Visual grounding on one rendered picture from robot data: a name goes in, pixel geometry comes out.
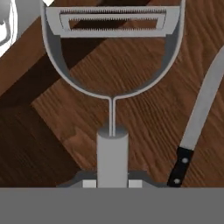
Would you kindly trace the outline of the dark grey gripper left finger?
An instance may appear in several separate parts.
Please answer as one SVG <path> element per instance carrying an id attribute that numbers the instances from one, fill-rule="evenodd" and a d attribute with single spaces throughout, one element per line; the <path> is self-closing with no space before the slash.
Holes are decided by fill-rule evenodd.
<path id="1" fill-rule="evenodd" d="M 96 188 L 95 171 L 78 171 L 70 180 L 59 184 L 59 187 Z"/>

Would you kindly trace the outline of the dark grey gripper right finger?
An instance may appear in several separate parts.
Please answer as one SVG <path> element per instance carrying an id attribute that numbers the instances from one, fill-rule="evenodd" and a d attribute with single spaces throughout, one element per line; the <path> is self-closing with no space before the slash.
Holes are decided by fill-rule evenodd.
<path id="1" fill-rule="evenodd" d="M 129 171 L 128 188 L 156 187 L 157 184 L 146 171 Z"/>

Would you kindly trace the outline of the grey metal peeler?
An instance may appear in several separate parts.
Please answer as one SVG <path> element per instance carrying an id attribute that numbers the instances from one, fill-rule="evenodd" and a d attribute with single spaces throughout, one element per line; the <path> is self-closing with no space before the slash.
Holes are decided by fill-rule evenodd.
<path id="1" fill-rule="evenodd" d="M 40 0 L 42 36 L 45 50 L 60 77 L 71 87 L 85 95 L 108 101 L 108 125 L 97 132 L 97 176 L 98 188 L 127 188 L 129 134 L 116 125 L 116 102 L 140 95 L 156 86 L 168 73 L 179 54 L 183 38 L 186 0 L 178 5 L 167 6 L 73 6 L 53 7 L 54 0 Z M 79 28 L 69 27 L 75 20 L 145 20 L 157 21 L 154 29 L 149 28 Z M 61 50 L 62 39 L 112 39 L 112 38 L 164 38 L 165 49 L 161 67 L 146 81 L 126 94 L 109 96 L 97 94 L 83 87 L 69 74 Z"/>

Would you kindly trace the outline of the white rounded object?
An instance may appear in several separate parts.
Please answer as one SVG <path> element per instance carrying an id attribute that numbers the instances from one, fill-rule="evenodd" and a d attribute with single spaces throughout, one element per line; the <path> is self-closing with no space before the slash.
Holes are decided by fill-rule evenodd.
<path id="1" fill-rule="evenodd" d="M 0 0 L 0 58 L 16 42 L 18 10 L 16 0 Z"/>

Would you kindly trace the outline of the black handled kitchen knife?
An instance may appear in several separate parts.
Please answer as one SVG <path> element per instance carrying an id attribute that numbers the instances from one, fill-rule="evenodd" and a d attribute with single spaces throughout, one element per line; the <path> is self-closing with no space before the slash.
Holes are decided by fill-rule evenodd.
<path id="1" fill-rule="evenodd" d="M 169 187 L 181 187 L 187 170 L 192 161 L 197 142 L 207 120 L 207 116 L 213 105 L 224 77 L 224 46 L 214 56 L 202 81 L 197 99 L 185 127 L 183 137 L 177 148 L 177 159 L 173 166 L 167 185 Z"/>

